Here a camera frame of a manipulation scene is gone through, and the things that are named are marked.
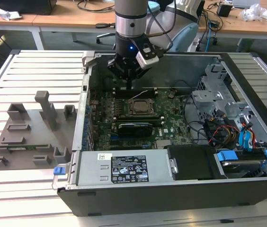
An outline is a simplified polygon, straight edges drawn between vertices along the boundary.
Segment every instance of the electronic device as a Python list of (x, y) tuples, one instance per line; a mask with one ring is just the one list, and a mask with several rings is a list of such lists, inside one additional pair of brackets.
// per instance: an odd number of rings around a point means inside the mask
[(235, 8), (250, 8), (253, 4), (260, 4), (260, 0), (232, 0)]
[(56, 3), (57, 0), (0, 0), (0, 9), (19, 13), (50, 15)]
[(72, 158), (56, 171), (76, 216), (267, 198), (267, 108), (228, 54), (168, 53), (131, 90), (103, 67), (114, 54), (83, 56)]
[(217, 15), (220, 17), (228, 17), (233, 5), (220, 4), (217, 9)]

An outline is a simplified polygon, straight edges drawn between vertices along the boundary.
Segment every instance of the wooden desk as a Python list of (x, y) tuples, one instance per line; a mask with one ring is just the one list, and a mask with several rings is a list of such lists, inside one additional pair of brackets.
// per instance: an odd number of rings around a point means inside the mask
[[(88, 9), (102, 9), (112, 6), (113, 3), (104, 3), (101, 0), (91, 0), (87, 3)], [(58, 0), (51, 15), (38, 15), (33, 21), (34, 26), (71, 26), (95, 28), (97, 23), (114, 23), (115, 13), (91, 13), (81, 10), (72, 0)]]
[[(208, 5), (214, 2), (219, 2), (218, 0), (207, 0), (205, 2), (204, 9), (207, 9)], [(261, 6), (267, 8), (267, 0), (261, 1)], [(217, 7), (211, 9), (212, 12), (217, 11)], [(217, 32), (217, 36), (223, 37), (239, 37), (239, 38), (262, 38), (266, 39), (267, 37), (267, 20), (262, 19), (261, 21), (248, 21), (244, 22), (242, 19), (238, 17), (241, 9), (233, 9), (230, 12), (228, 17), (221, 17), (223, 20), (223, 28)], [(208, 13), (209, 18), (211, 20), (220, 21), (220, 19), (212, 13)], [(205, 19), (204, 17), (201, 18), (199, 23), (199, 31), (205, 31)]]
[[(209, 4), (218, 0), (206, 0), (205, 9)], [(111, 6), (112, 3), (103, 3), (101, 0), (90, 0), (87, 7), (89, 9), (101, 9)], [(261, 0), (261, 6), (267, 8), (267, 0)], [(217, 37), (228, 38), (253, 38), (267, 39), (267, 21), (244, 22), (237, 18), (241, 9), (233, 9), (229, 17), (223, 17), (224, 25)], [(219, 20), (214, 14), (209, 13), (210, 19)], [(20, 30), (30, 31), (34, 37), (38, 50), (44, 50), (42, 32), (71, 32), (73, 41), (76, 41), (77, 32), (115, 32), (113, 28), (96, 29), (97, 23), (113, 23), (115, 21), (114, 12), (110, 13), (90, 13), (80, 10), (72, 0), (58, 0), (51, 15), (23, 15), (22, 19), (5, 21), (0, 18), (0, 30)], [(199, 23), (199, 35), (205, 31), (205, 19), (201, 18)]]

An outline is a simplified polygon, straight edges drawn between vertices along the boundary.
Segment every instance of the metal slotted table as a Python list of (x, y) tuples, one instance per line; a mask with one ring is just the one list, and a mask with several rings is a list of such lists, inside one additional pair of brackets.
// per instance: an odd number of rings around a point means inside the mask
[[(41, 109), (38, 90), (50, 93), (56, 109), (78, 107), (83, 51), (21, 51), (11, 54), (0, 70), (0, 133), (11, 102)], [(267, 66), (250, 54), (230, 54), (267, 106)], [(267, 200), (255, 206), (182, 210), (102, 217), (76, 217), (52, 189), (53, 170), (0, 171), (0, 227), (3, 226), (265, 226)]]

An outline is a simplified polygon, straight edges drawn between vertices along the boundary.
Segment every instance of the white cable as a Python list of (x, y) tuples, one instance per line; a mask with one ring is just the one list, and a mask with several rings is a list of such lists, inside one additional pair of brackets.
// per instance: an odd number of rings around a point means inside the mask
[(134, 99), (134, 98), (137, 98), (138, 96), (140, 96), (141, 94), (143, 94), (143, 93), (144, 93), (144, 92), (146, 92), (146, 91), (143, 91), (143, 92), (141, 92), (141, 93), (137, 94), (136, 96), (134, 96), (134, 97), (130, 98), (129, 100), (132, 100), (132, 99)]

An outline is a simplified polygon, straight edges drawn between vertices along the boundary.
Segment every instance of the power supply label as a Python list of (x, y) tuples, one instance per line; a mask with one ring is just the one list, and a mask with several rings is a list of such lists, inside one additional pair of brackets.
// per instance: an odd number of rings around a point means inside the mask
[(146, 156), (111, 157), (112, 183), (149, 182)]

